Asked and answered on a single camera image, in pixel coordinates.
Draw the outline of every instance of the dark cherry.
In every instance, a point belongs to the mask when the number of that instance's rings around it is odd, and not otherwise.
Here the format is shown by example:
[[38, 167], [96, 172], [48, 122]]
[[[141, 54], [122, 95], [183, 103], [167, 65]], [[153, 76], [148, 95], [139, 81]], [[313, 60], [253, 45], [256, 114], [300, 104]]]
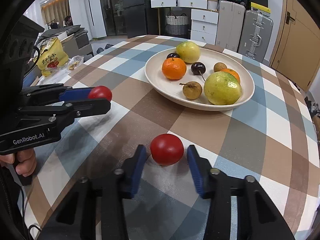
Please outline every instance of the dark cherry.
[[195, 62], [191, 65], [191, 71], [194, 75], [201, 75], [205, 73], [205, 65], [201, 62]]
[[180, 58], [180, 55], [178, 53], [170, 53], [168, 54], [167, 58], [171, 58], [171, 57], [178, 57]]

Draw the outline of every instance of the human hand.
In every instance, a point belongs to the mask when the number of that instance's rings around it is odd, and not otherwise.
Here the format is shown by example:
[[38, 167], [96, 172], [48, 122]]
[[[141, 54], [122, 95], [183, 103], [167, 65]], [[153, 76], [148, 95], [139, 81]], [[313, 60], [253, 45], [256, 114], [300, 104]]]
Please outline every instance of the human hand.
[[[35, 171], [37, 160], [36, 153], [33, 148], [17, 152], [16, 158], [20, 162], [16, 167], [17, 174], [27, 177]], [[3, 163], [13, 164], [14, 160], [14, 154], [0, 155], [1, 166], [4, 166]]]

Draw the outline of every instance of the orange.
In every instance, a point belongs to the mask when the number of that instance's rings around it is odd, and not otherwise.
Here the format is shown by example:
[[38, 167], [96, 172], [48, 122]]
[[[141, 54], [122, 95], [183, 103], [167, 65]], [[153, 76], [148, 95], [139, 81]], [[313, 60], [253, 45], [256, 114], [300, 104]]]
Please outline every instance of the orange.
[[170, 57], [162, 64], [162, 73], [171, 80], [182, 78], [187, 71], [187, 66], [181, 58]]
[[225, 69], [222, 69], [222, 70], [220, 70], [220, 71], [230, 73], [231, 75], [233, 75], [233, 76], [238, 80], [238, 82], [239, 82], [239, 84], [240, 84], [239, 74], [238, 74], [236, 71], [234, 71], [233, 69], [225, 68]]

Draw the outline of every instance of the table leg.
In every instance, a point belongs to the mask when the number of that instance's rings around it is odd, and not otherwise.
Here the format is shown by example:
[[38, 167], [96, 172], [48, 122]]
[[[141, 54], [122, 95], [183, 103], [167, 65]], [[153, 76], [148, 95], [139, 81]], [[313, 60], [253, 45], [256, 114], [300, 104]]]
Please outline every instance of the table leg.
[[160, 25], [160, 8], [158, 7], [158, 28], [159, 28], [159, 35], [161, 35], [161, 25]]

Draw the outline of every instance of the checkered tablecloth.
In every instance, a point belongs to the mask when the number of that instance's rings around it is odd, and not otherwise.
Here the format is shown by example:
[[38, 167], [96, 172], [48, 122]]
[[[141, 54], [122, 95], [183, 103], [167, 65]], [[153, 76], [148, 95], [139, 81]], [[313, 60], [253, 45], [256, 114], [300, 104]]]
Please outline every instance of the checkered tablecloth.
[[[255, 93], [250, 101], [227, 112], [177, 105], [152, 88], [144, 65], [157, 52], [181, 41], [151, 35], [128, 39], [58, 80], [54, 74], [44, 81], [74, 88], [105, 85], [112, 89], [113, 101], [106, 115], [79, 118], [64, 129], [59, 142], [35, 149], [36, 176], [25, 188], [27, 225], [43, 227], [79, 177], [102, 177], [131, 157], [138, 144], [149, 151], [155, 136], [172, 133], [185, 149], [195, 144], [200, 156], [227, 175], [253, 175], [296, 239], [305, 239], [317, 205], [319, 155], [304, 98], [275, 70], [235, 52], [196, 42], [240, 62], [254, 79]], [[124, 201], [130, 239], [202, 239], [209, 202], [195, 192], [185, 156], [168, 167], [158, 166], [150, 156], [136, 197]], [[235, 208], [232, 214], [231, 239], [235, 239]]]

